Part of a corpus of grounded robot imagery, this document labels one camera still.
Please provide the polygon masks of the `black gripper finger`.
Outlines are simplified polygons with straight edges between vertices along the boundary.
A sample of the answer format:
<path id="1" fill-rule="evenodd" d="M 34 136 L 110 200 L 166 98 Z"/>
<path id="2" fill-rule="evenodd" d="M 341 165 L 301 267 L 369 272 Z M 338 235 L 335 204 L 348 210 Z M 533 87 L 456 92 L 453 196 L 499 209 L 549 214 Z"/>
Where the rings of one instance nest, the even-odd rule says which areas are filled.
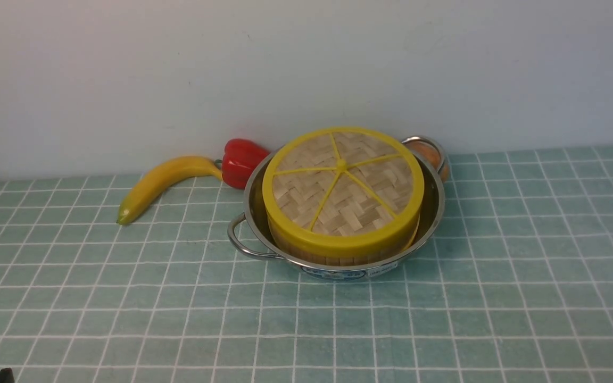
<path id="1" fill-rule="evenodd" d="M 12 368 L 0 369 L 0 383 L 15 383 L 15 376 Z"/>

